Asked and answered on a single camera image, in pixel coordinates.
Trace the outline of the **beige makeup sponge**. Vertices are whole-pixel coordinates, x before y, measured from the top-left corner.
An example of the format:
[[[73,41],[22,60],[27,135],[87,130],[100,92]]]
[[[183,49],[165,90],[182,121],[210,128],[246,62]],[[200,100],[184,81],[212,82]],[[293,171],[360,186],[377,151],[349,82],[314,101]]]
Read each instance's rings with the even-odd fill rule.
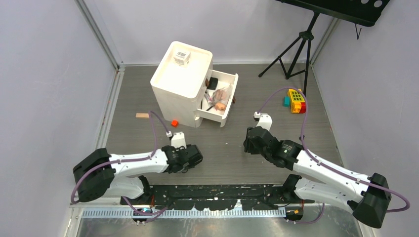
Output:
[[[217,103],[214,105],[214,107],[215,107],[215,109],[216,109],[216,110],[218,110],[218,111],[225,111],[225,110],[226,110],[226,104],[221,103],[221,102],[217,102]]]

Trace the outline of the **white drawer organizer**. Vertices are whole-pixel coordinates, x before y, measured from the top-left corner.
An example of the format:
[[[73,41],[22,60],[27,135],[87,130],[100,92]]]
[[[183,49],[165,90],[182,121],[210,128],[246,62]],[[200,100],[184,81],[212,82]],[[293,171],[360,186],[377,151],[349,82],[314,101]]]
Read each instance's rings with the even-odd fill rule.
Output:
[[[191,58],[186,68],[178,66],[173,60],[176,51],[190,51]],[[218,78],[216,89],[232,85],[232,96],[225,111],[218,111],[210,106],[206,94],[214,90],[207,89],[206,82],[211,77]],[[197,128],[203,119],[213,120],[223,127],[234,103],[234,94],[238,84],[238,74],[229,74],[213,69],[210,51],[173,41],[163,56],[150,84],[164,119],[176,120],[182,125]]]

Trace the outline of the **clear plastic bag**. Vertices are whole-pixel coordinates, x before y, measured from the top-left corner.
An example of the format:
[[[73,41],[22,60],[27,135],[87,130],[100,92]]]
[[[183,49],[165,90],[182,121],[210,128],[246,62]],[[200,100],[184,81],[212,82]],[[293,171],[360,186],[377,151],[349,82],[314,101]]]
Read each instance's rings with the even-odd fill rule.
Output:
[[[224,87],[216,89],[213,92],[208,92],[207,95],[207,103],[209,106],[215,105],[217,102],[221,102],[228,105],[228,101],[232,96],[232,85],[228,84]]]

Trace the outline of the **black compact case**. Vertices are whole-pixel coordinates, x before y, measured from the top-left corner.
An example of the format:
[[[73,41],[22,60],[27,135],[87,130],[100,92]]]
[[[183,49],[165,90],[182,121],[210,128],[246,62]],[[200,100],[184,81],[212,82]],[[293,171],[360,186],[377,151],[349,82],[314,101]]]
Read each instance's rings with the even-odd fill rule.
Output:
[[[218,85],[218,78],[211,77],[208,81],[207,89],[216,90]]]

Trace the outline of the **white barcode box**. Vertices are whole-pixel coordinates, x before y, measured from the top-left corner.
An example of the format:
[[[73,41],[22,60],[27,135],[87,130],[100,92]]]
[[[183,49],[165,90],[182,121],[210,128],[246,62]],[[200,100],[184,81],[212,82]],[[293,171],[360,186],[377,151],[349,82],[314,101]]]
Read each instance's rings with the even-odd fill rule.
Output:
[[[186,68],[190,62],[191,52],[190,51],[176,51],[173,54],[174,62],[180,66]]]

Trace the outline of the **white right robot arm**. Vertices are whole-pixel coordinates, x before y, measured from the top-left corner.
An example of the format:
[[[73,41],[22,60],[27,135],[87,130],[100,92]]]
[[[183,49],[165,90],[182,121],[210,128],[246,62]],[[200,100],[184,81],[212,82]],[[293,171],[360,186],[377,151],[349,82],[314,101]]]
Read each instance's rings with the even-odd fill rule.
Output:
[[[278,140],[261,126],[249,127],[244,141],[245,152],[261,155],[279,168],[295,171],[282,185],[281,196],[287,202],[313,200],[339,207],[361,223],[382,227],[391,194],[386,178],[352,172],[316,155],[291,140]]]

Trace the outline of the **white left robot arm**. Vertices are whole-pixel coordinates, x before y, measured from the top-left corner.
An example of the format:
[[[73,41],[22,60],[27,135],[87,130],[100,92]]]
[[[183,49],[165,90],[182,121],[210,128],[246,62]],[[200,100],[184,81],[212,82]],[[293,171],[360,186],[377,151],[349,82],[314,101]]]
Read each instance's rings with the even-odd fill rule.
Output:
[[[152,192],[146,173],[178,173],[203,161],[197,145],[163,146],[148,153],[118,155],[99,148],[73,167],[75,187],[70,202],[90,202],[103,196],[122,196],[147,204]]]

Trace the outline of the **red toy block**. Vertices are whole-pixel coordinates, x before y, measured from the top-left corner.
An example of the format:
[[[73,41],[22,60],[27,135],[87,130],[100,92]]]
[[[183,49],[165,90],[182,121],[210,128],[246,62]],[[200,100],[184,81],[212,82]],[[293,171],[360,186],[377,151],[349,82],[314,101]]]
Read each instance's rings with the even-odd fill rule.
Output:
[[[301,107],[300,107],[299,113],[300,114],[304,114],[304,113],[306,113],[306,111],[307,111],[306,103],[305,102],[301,102]]]

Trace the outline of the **teal wooden block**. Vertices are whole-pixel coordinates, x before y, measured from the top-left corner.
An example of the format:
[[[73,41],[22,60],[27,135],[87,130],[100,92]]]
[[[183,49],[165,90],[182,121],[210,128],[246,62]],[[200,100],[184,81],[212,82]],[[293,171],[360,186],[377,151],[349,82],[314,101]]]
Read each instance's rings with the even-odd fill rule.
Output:
[[[291,106],[291,99],[290,99],[290,97],[288,97],[288,96],[285,96],[284,97],[283,105],[285,107],[290,107]]]

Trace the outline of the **yellow toy block house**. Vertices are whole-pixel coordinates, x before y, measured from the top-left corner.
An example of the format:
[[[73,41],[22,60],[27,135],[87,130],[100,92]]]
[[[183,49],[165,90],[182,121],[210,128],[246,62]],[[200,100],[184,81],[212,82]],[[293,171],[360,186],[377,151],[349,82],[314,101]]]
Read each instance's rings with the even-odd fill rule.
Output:
[[[290,97],[291,99],[290,111],[293,114],[299,114],[301,102],[306,102],[300,92],[301,92],[300,89],[299,89],[299,92],[297,92],[294,89],[288,89],[288,92],[287,92],[288,97]]]

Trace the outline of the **tan wooden block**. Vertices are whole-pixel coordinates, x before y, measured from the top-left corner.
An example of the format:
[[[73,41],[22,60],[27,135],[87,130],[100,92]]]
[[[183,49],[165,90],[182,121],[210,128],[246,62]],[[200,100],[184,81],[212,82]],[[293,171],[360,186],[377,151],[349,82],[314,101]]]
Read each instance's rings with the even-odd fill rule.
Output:
[[[136,113],[135,117],[138,119],[148,119],[150,116],[148,113]]]

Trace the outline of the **black music stand tray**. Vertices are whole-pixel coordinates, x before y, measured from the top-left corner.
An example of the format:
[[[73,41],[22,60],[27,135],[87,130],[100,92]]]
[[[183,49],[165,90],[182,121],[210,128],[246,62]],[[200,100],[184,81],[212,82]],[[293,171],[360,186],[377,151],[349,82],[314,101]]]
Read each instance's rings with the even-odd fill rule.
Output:
[[[372,27],[390,0],[282,0],[357,25]]]

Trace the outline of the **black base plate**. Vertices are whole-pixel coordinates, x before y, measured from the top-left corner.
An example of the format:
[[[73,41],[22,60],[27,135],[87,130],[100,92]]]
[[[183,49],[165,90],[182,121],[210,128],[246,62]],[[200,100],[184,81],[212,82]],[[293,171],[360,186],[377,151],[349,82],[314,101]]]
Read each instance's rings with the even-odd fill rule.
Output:
[[[202,211],[232,210],[241,204],[242,210],[275,210],[290,204],[301,205],[302,200],[281,185],[152,185],[132,205],[152,205],[158,210]]]

